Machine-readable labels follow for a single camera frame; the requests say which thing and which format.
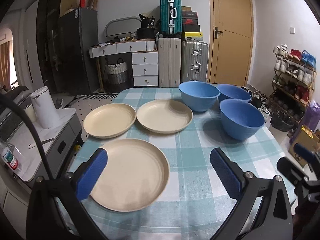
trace black cable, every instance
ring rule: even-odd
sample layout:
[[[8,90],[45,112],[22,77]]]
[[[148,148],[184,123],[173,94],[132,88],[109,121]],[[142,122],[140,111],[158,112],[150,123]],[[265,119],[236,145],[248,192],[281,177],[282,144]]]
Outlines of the black cable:
[[[36,131],[36,128],[33,126],[32,122],[31,122],[30,118],[27,116],[27,114],[24,112],[24,110],[22,108],[20,108],[12,100],[10,100],[9,98],[7,98],[6,96],[4,96],[2,94],[0,94],[0,104],[9,108],[10,110],[12,110],[26,124],[29,131],[31,132],[33,139],[35,140],[35,143],[36,143],[37,148],[39,150],[45,171],[47,172],[49,179],[53,179],[53,176],[52,176],[49,164],[48,164],[48,160],[45,157],[45,152],[44,152],[42,144],[41,144],[41,140],[40,140],[39,135]]]

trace purple bag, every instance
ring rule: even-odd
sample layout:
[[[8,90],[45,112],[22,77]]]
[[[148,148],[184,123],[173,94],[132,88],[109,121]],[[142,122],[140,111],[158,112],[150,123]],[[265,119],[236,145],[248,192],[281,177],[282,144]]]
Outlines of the purple bag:
[[[310,106],[308,106],[308,108],[306,109],[306,112],[302,120],[300,121],[296,132],[294,133],[294,135],[291,136],[289,143],[292,144],[294,142],[294,140],[296,139],[296,137],[298,136],[301,130],[302,125],[306,125],[307,127],[309,127],[311,131],[314,132],[319,121],[320,121],[320,105],[316,101],[312,100],[312,102],[310,103]]]

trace door frame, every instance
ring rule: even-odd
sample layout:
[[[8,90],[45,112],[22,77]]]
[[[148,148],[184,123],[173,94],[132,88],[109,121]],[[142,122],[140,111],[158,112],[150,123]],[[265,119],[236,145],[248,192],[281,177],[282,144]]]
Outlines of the door frame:
[[[250,0],[251,4],[251,43],[250,43],[250,55],[249,55],[249,62],[248,62],[248,69],[247,75],[244,81],[244,85],[246,86],[248,83],[249,78],[249,71],[251,67],[251,59],[252,59],[252,49],[253,49],[253,24],[254,24],[254,15],[253,15],[253,4],[252,0]],[[211,67],[212,67],[212,60],[213,60],[213,41],[214,41],[214,7],[213,7],[213,0],[210,0],[210,44],[209,44],[209,61],[208,61],[208,70],[207,70],[207,80],[208,83],[210,82],[210,74],[211,74]]]

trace silver suitcase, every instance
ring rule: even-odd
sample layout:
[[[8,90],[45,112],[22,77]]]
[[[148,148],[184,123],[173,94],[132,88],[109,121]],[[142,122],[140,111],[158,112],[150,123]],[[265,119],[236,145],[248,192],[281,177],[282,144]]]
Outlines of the silver suitcase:
[[[206,81],[208,69],[208,44],[202,41],[183,41],[181,57],[181,83]]]
[[[159,87],[176,88],[180,84],[181,40],[160,38],[158,41]]]

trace bowl rim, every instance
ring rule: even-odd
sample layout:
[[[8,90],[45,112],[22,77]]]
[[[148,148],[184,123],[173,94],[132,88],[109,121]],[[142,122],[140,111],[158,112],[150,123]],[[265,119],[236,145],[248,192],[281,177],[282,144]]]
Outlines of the bowl rim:
[[[242,89],[242,88],[240,88],[240,87],[237,87],[237,86],[234,86],[234,85],[230,85],[230,84],[219,84],[219,85],[217,85],[217,88],[219,89],[219,87],[235,87],[235,88],[237,88],[237,89],[241,89],[241,90],[243,90],[245,93],[247,93],[248,95],[249,95],[249,97],[250,98],[248,98],[248,99],[239,99],[239,98],[228,98],[228,99],[237,99],[237,100],[241,100],[241,101],[250,101],[251,99],[252,99],[252,96],[247,92],[247,91],[245,91],[244,89]]]
[[[264,121],[263,121],[263,124],[262,124],[261,126],[246,126],[246,125],[243,125],[243,124],[236,123],[235,121],[233,121],[232,119],[230,119],[230,118],[222,111],[222,109],[221,109],[221,104],[226,104],[226,103],[229,102],[229,101],[238,101],[238,102],[240,102],[241,104],[248,104],[249,107],[253,107],[256,111],[258,111],[258,112],[261,114],[261,116],[262,116],[262,118],[263,118],[263,120],[264,120]],[[221,111],[229,120],[231,120],[231,121],[234,122],[235,124],[240,125],[240,126],[242,126],[242,127],[251,128],[251,129],[257,129],[257,130],[258,130],[258,129],[262,128],[262,127],[265,125],[265,119],[264,119],[263,114],[262,114],[257,108],[255,108],[253,105],[251,105],[250,103],[244,102],[243,100],[234,99],[234,98],[228,98],[228,99],[223,100],[223,101],[219,104],[219,108],[220,108],[220,111]]]
[[[198,96],[190,95],[190,94],[188,94],[188,93],[186,93],[186,92],[184,92],[184,91],[181,90],[180,86],[181,86],[182,84],[184,84],[184,83],[194,83],[194,82],[201,82],[201,83],[203,83],[203,84],[207,84],[207,85],[213,86],[213,87],[215,87],[215,88],[219,91],[219,94],[216,95],[216,96],[213,96],[213,97],[198,97]],[[181,83],[178,88],[179,88],[180,92],[182,92],[182,93],[184,93],[184,94],[186,94],[186,95],[188,95],[188,96],[195,97],[195,98],[201,98],[201,99],[214,99],[214,98],[219,97],[220,94],[221,94],[219,88],[217,88],[216,86],[214,86],[214,85],[212,85],[212,84],[210,84],[210,83],[206,83],[206,82],[202,82],[202,81],[186,81],[186,82]]]

